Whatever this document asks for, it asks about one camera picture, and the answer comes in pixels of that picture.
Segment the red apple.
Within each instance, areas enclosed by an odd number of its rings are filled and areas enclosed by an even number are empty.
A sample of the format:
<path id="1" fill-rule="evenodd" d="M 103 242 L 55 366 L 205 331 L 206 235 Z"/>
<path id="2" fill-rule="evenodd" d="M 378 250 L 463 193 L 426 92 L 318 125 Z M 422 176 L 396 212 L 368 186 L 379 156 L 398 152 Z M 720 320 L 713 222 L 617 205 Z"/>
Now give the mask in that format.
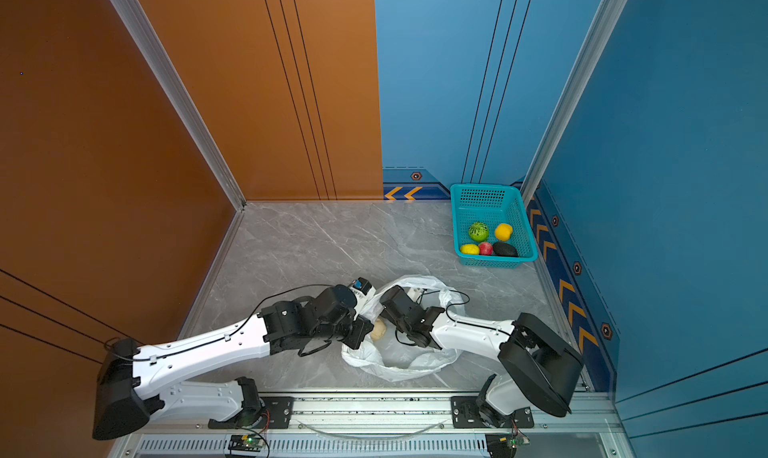
<path id="1" fill-rule="evenodd" d="M 479 254 L 483 256 L 492 256 L 493 255 L 493 245 L 490 242 L 481 242 L 478 245 L 479 248 Z"/>

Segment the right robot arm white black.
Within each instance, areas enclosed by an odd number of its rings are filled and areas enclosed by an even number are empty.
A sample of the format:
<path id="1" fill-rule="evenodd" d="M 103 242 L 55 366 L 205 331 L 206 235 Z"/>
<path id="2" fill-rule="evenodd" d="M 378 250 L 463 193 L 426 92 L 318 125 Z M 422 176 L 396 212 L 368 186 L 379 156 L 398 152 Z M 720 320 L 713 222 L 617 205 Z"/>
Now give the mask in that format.
<path id="1" fill-rule="evenodd" d="M 506 374 L 491 375 L 475 400 L 485 425 L 512 427 L 514 413 L 530 407 L 558 418 L 571 412 L 582 355 L 537 316 L 522 312 L 515 320 L 492 321 L 453 315 L 447 305 L 422 307 L 399 285 L 385 291 L 380 303 L 382 317 L 419 347 L 501 363 Z"/>

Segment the yellow lemon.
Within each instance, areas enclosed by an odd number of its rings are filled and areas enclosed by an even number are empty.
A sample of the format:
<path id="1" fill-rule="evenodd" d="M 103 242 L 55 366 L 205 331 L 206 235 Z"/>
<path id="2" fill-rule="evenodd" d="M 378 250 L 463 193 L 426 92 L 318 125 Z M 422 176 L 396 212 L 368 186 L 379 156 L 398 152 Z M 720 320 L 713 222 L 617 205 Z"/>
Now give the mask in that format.
<path id="1" fill-rule="evenodd" d="M 480 247 L 475 243 L 464 244 L 460 247 L 460 252 L 464 255 L 479 255 Z"/>

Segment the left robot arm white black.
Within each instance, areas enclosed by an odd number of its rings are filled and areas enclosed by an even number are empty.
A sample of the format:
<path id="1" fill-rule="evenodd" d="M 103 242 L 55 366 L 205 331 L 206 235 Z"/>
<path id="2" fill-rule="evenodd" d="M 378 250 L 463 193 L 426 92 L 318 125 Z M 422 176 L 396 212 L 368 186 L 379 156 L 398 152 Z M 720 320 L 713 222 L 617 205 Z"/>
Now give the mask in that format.
<path id="1" fill-rule="evenodd" d="M 93 438 L 113 440 L 162 420 L 203 418 L 211 429 L 262 423 L 267 406 L 253 379 L 198 383 L 196 377 L 286 351 L 310 356 L 335 342 L 357 349 L 374 328 L 358 309 L 374 295 L 371 283 L 359 278 L 315 297 L 277 300 L 239 322 L 186 339 L 114 342 L 97 377 Z"/>

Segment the white plastic bag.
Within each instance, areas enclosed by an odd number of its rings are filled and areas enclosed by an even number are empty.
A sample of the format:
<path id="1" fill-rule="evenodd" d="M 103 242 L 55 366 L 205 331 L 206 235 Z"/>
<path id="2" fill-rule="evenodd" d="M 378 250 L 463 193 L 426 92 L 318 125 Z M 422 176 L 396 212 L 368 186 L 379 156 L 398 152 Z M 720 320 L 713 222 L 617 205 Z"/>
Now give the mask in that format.
<path id="1" fill-rule="evenodd" d="M 383 306 L 379 300 L 389 288 L 399 285 L 412 299 L 422 299 L 422 306 L 451 307 L 453 315 L 465 316 L 464 298 L 458 291 L 431 275 L 404 275 L 380 288 L 374 297 L 363 306 L 356 305 L 360 317 L 371 322 L 380 319 Z M 457 349 L 421 348 L 399 343 L 395 338 L 395 326 L 386 323 L 385 336 L 372 341 L 368 334 L 358 349 L 344 345 L 342 359 L 350 366 L 388 382 L 399 382 L 434 374 L 457 361 L 461 352 Z"/>

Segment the green avocado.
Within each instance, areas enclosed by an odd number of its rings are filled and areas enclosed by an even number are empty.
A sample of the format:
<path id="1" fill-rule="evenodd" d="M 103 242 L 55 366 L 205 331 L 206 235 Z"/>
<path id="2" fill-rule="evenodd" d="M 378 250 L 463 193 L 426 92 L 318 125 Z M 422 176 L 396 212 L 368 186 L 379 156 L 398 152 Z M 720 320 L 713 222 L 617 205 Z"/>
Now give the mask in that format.
<path id="1" fill-rule="evenodd" d="M 517 248 L 507 242 L 498 241 L 492 244 L 493 253 L 496 256 L 502 257 L 518 257 L 519 252 Z"/>

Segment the yellow orange mango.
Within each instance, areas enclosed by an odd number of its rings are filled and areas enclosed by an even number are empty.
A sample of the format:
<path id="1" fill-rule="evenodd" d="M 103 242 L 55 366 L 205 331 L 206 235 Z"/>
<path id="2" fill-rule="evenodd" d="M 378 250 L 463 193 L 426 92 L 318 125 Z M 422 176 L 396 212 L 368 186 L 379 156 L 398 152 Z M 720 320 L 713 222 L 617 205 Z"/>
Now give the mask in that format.
<path id="1" fill-rule="evenodd" d="M 494 236 L 498 241 L 508 242 L 514 234 L 514 228 L 508 223 L 500 223 L 494 230 Z"/>

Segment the green fruit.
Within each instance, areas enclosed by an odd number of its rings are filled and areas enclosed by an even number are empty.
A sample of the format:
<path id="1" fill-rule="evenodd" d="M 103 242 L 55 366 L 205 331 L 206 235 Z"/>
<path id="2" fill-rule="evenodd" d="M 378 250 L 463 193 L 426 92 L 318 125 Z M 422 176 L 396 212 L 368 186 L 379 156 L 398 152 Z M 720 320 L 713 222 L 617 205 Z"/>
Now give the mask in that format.
<path id="1" fill-rule="evenodd" d="M 489 227 L 483 222 L 474 222 L 468 228 L 469 237 L 476 243 L 486 242 L 490 236 Z"/>

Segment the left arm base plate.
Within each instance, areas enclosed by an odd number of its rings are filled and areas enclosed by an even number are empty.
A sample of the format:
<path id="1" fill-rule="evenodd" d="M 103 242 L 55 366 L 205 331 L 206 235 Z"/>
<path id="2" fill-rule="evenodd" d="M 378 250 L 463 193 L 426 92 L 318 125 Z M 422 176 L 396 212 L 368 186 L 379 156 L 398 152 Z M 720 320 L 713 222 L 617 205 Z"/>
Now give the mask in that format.
<path id="1" fill-rule="evenodd" d="M 290 396 L 261 396 L 259 404 L 243 406 L 232 418 L 223 421 L 210 419 L 208 429 L 245 429 L 259 430 L 287 429 L 293 412 L 294 398 Z"/>

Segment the teal plastic basket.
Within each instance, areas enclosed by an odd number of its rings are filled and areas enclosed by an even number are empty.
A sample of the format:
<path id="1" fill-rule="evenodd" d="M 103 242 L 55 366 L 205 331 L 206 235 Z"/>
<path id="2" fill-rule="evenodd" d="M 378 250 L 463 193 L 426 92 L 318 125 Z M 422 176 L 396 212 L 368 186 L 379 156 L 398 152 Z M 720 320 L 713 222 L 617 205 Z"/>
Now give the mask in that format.
<path id="1" fill-rule="evenodd" d="M 513 269 L 538 259 L 538 248 L 528 223 L 526 209 L 520 191 L 512 186 L 458 183 L 450 188 L 454 249 L 459 262 L 465 266 Z M 474 222 L 485 223 L 490 230 L 487 242 L 498 240 L 494 230 L 500 223 L 513 226 L 514 234 L 507 242 L 515 246 L 518 257 L 464 255 L 460 247 L 464 244 L 480 244 L 468 235 L 468 228 Z"/>

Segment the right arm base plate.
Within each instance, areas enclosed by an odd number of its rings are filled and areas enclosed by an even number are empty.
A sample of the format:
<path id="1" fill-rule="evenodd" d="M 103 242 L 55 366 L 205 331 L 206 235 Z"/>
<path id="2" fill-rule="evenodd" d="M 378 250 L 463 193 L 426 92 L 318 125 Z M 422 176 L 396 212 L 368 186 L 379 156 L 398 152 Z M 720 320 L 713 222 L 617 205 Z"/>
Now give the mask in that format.
<path id="1" fill-rule="evenodd" d="M 502 415 L 479 397 L 453 396 L 450 399 L 453 426 L 457 429 L 498 428 L 532 429 L 535 426 L 530 408 Z"/>

